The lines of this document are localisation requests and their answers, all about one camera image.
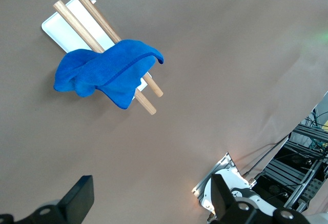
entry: wire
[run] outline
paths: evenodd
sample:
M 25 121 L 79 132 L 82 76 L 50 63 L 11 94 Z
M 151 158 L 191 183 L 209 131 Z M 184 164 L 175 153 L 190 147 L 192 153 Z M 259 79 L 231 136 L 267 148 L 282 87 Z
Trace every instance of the wire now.
M 318 125 L 318 126 L 323 126 L 323 127 L 328 127 L 328 126 L 326 126 L 326 125 L 319 124 L 319 123 L 317 123 L 317 125 Z
M 300 186 L 300 185 L 302 185 L 302 184 L 304 184 L 304 183 L 295 184 L 295 185 L 286 185 L 286 186 L 283 186 L 283 187 L 295 187 L 295 186 Z
M 314 122 L 311 118 L 309 118 L 309 116 L 307 116 L 305 118 L 305 120 L 306 120 L 306 123 L 305 123 L 306 126 L 309 124 L 309 122 L 311 122 L 311 124 L 313 124 L 313 122 Z
M 296 152 L 296 153 L 291 153 L 291 154 L 288 154 L 288 155 L 285 155 L 285 156 L 279 156 L 277 158 L 273 158 L 273 160 L 278 160 L 278 159 L 281 159 L 281 158 L 284 158 L 284 157 L 288 157 L 288 156 L 292 156 L 292 155 L 299 155 L 299 154 L 313 155 L 313 153 L 310 153 L 310 152 Z
M 284 157 L 288 157 L 288 156 L 292 156 L 292 155 L 297 155 L 297 154 L 307 154 L 307 153 L 303 153 L 303 152 L 298 152 L 298 153 L 292 153 L 292 154 L 288 154 L 285 156 L 281 156 L 281 157 L 277 157 L 277 158 L 273 158 L 273 160 L 278 160 Z M 320 160 L 320 159 L 328 159 L 328 157 L 326 156 L 317 156 L 317 157 L 303 157 L 303 158 L 287 158 L 286 160 L 306 160 L 306 159 L 310 159 L 310 160 Z
M 266 154 L 263 156 L 263 157 L 261 157 L 261 159 L 259 160 L 259 161 L 257 161 L 257 163 L 255 163 L 254 164 L 254 166 L 252 166 L 246 173 L 244 173 L 243 175 L 242 175 L 242 177 L 243 178 L 245 178 L 245 177 L 247 177 L 249 174 L 250 174 L 250 172 L 252 171 L 252 170 L 254 170 L 255 169 L 255 167 L 267 156 L 267 155 L 269 155 L 269 153 L 270 152 L 272 152 L 278 145 L 280 145 L 283 141 L 285 141 L 285 139 L 286 138 L 288 138 L 288 136 L 289 135 L 287 135 L 285 138 L 283 138 L 281 141 L 279 141 L 278 143 L 276 143 L 268 152 L 266 152 Z
M 325 147 L 323 147 L 324 144 L 326 144 L 325 142 L 321 142 L 321 141 L 317 141 L 313 138 L 310 138 L 311 141 L 315 144 L 314 146 L 311 144 L 310 145 L 310 149 L 316 149 L 315 146 L 319 147 L 319 149 L 321 149 L 322 151 L 319 150 L 320 153 L 322 153 L 323 155 L 326 153 L 326 149 Z
M 320 116 L 322 116 L 322 115 L 324 115 L 324 114 L 327 114 L 327 113 L 328 113 L 328 111 L 327 111 L 327 112 L 324 112 L 324 113 L 322 113 L 322 114 L 320 114 L 320 115 L 318 115 L 316 119 L 318 119 Z
M 287 192 L 281 192 L 281 193 L 279 193 L 279 194 L 277 194 L 277 195 L 274 195 L 274 196 L 272 196 L 272 197 L 269 197 L 269 198 L 264 199 L 264 201 L 267 201 L 267 200 L 269 200 L 269 199 L 271 199 L 271 198 L 274 198 L 274 197 L 278 197 L 278 196 L 280 196 L 280 195 L 285 195 L 285 196 L 286 196 L 286 194 L 287 194 Z

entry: blue microfiber cloth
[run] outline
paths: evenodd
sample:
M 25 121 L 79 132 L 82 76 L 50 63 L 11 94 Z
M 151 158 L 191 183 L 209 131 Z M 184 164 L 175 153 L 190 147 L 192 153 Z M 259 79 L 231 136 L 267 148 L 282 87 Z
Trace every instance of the blue microfiber cloth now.
M 78 49 L 67 53 L 55 74 L 54 89 L 87 97 L 100 90 L 117 106 L 127 109 L 141 78 L 162 54 L 145 43 L 125 39 L 103 53 Z

